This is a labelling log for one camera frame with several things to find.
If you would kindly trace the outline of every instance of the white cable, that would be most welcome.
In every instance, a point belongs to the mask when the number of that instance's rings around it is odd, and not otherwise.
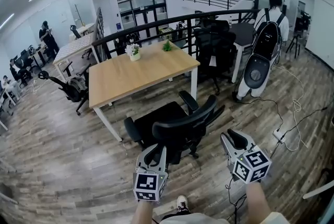
[[[274,67],[276,67],[276,68],[278,68],[278,69],[281,69],[281,70],[283,70],[283,71],[288,72],[288,73],[289,73],[290,75],[292,75],[295,79],[297,79],[297,80],[299,81],[299,83],[301,84],[301,86],[302,86],[302,95],[300,96],[300,98],[299,98],[298,100],[292,98],[292,102],[293,102],[293,105],[294,105],[293,119],[294,119],[294,121],[295,121],[295,123],[296,123],[296,127],[297,127],[298,134],[299,134],[298,145],[297,145],[297,147],[296,147],[295,149],[292,150],[292,149],[290,149],[290,148],[287,146],[287,143],[284,143],[284,144],[285,144],[286,148],[287,148],[289,151],[297,151],[298,148],[299,148],[299,143],[300,143],[300,142],[302,142],[302,143],[305,145],[305,147],[308,148],[307,145],[306,145],[306,144],[303,142],[303,140],[302,140],[302,135],[301,135],[301,132],[300,132],[300,130],[299,130],[299,128],[298,128],[298,124],[297,124],[297,120],[296,120],[296,115],[295,115],[296,113],[299,113],[299,112],[302,110],[302,106],[301,106],[299,100],[304,96],[304,86],[303,86],[303,83],[302,83],[302,82],[301,82],[301,81],[300,81],[300,80],[299,80],[293,73],[291,73],[290,71],[288,71],[288,70],[286,70],[286,69],[284,69],[284,68],[275,66],[275,65],[274,65]]]

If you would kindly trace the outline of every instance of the person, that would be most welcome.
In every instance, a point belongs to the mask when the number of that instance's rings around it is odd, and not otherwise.
[[[52,35],[52,28],[49,28],[47,21],[44,21],[42,24],[42,29],[40,29],[39,37],[41,41],[47,45],[48,51],[52,58],[56,58],[56,55],[59,51],[59,47]]]
[[[23,67],[17,67],[17,65],[14,63],[13,59],[10,59],[10,72],[13,75],[13,77],[17,79],[21,79],[21,82],[26,86],[27,81],[25,80],[24,76],[27,75],[29,79],[32,78],[31,73],[27,71],[27,69]]]
[[[21,92],[19,89],[19,84],[16,80],[10,82],[10,80],[8,80],[8,77],[5,75],[3,80],[1,81],[1,87],[3,89],[6,89],[7,92],[12,92],[15,95],[16,99],[18,101],[20,100]]]
[[[289,224],[278,212],[272,212],[260,183],[253,182],[246,186],[248,223],[249,224]],[[151,224],[153,202],[139,201],[131,224]],[[178,212],[166,215],[160,224],[229,224],[225,219],[213,219],[201,213],[192,214],[188,209],[187,198],[183,195],[177,199]]]
[[[282,14],[281,7],[283,5],[283,1],[282,0],[269,0],[269,4],[270,4],[270,10],[269,10],[270,21],[276,22]],[[254,23],[254,27],[255,27],[256,31],[259,28],[259,26],[261,25],[261,23],[263,23],[263,22],[266,22],[265,9],[262,9],[256,17],[256,20],[255,20],[255,23]],[[282,42],[286,43],[286,41],[288,40],[288,35],[289,35],[289,20],[287,19],[286,16],[282,19],[281,24],[279,24],[279,29],[280,29],[280,32],[281,32]],[[259,97],[263,93],[263,91],[264,91],[264,89],[267,85],[268,79],[269,79],[271,67],[272,67],[274,61],[276,60],[276,58],[279,54],[280,53],[278,52],[278,54],[276,54],[271,59],[270,69],[269,69],[269,72],[267,74],[267,77],[266,77],[264,83],[259,88],[252,89],[252,96],[253,97]],[[239,85],[238,92],[237,93],[233,92],[232,97],[236,102],[241,101],[242,98],[247,95],[249,90],[250,90],[250,87],[245,83],[245,80],[243,78],[240,85]]]

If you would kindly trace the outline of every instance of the sneaker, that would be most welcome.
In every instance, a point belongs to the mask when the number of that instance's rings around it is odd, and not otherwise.
[[[189,209],[188,209],[188,200],[187,200],[187,198],[185,196],[180,195],[177,198],[177,209],[178,209],[179,212],[184,211],[184,210],[189,211]]]

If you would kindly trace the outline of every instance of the white table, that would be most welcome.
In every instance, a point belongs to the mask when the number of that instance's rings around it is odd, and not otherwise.
[[[244,49],[249,47],[253,42],[254,25],[247,22],[234,23],[230,28],[230,32],[236,34],[234,45],[237,49],[237,54],[232,76],[232,83],[235,83],[240,68],[242,53]]]
[[[16,103],[15,103],[14,100],[11,98],[11,96],[9,95],[9,93],[7,92],[7,90],[4,89],[4,90],[1,92],[1,94],[0,94],[0,109],[1,109],[1,107],[2,107],[2,105],[3,105],[3,102],[4,102],[4,94],[7,94],[8,98],[10,99],[10,101],[12,102],[12,104],[13,104],[14,106],[16,106]],[[0,125],[1,125],[6,131],[8,131],[7,126],[5,126],[5,124],[4,124],[3,122],[1,122],[1,120],[0,120]]]
[[[53,65],[56,67],[57,71],[59,72],[62,80],[65,82],[66,79],[62,73],[62,71],[59,68],[59,64],[63,61],[68,60],[68,58],[80,53],[84,52],[88,49],[92,49],[94,53],[94,57],[96,61],[99,63],[99,58],[97,56],[97,53],[95,51],[95,48],[92,46],[94,33],[90,33],[82,38],[79,38],[77,40],[72,41],[71,43],[68,43],[66,46],[60,48],[59,52],[57,53],[57,56],[55,60],[53,61]]]
[[[82,36],[82,34],[83,33],[85,33],[85,32],[87,32],[87,31],[93,31],[92,29],[94,28],[94,25],[95,25],[95,23],[93,22],[93,23],[89,23],[89,24],[87,24],[87,25],[85,25],[85,26],[81,26],[81,27],[79,27],[78,29],[77,29],[77,31],[78,31],[78,33],[79,33],[79,35],[81,35]],[[73,34],[73,33],[71,33],[70,35],[69,35],[69,41],[70,42],[72,42],[72,41],[74,41],[75,40],[75,35]]]

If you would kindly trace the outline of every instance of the small green plant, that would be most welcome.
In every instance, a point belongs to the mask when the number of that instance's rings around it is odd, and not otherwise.
[[[171,51],[172,50],[172,46],[169,43],[169,40],[167,40],[167,42],[163,45],[162,49],[163,49],[163,51]]]

